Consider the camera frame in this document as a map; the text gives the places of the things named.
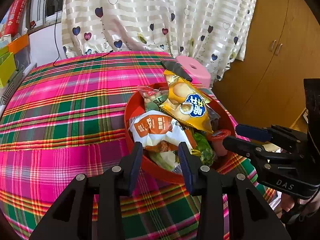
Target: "cabinet handle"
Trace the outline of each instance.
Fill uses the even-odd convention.
[[[280,44],[278,45],[278,47],[276,48],[276,56],[279,55],[279,51],[280,51],[281,47],[282,47],[282,43],[280,43]]]
[[[273,51],[273,47],[275,46],[277,40],[274,40],[271,44],[270,51]]]

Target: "red package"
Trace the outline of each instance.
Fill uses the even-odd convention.
[[[14,37],[19,28],[20,21],[22,20],[22,13],[27,4],[27,0],[14,0],[10,7],[7,23],[4,29],[4,34],[11,34]]]

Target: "white wall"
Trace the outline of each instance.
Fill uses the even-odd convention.
[[[56,26],[56,39],[60,52],[60,59],[65,59],[63,51],[61,23]],[[45,27],[29,35],[31,62],[36,62],[37,66],[42,66],[54,62],[58,57],[56,44],[54,42],[54,25]]]

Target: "table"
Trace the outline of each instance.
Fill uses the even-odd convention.
[[[0,121],[0,208],[23,239],[79,173],[102,174],[128,148],[124,108],[137,85],[165,82],[164,52],[87,55],[34,69],[13,95]],[[193,81],[197,88],[212,93]],[[229,115],[234,125],[235,120]],[[275,191],[259,185],[249,160],[238,155],[219,170],[245,174],[270,201]],[[225,239],[228,205],[224,196]],[[121,199],[127,239],[195,239],[200,197],[140,170],[132,197]],[[93,208],[96,239],[97,199]]]

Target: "pink heart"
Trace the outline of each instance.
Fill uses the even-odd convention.
[[[167,35],[167,34],[168,34],[168,32],[169,32],[169,30],[168,30],[168,29],[162,28],[162,33],[163,33],[163,35]]]
[[[91,33],[84,33],[84,39],[85,39],[86,41],[90,40],[90,39],[91,39],[91,36],[92,36]]]

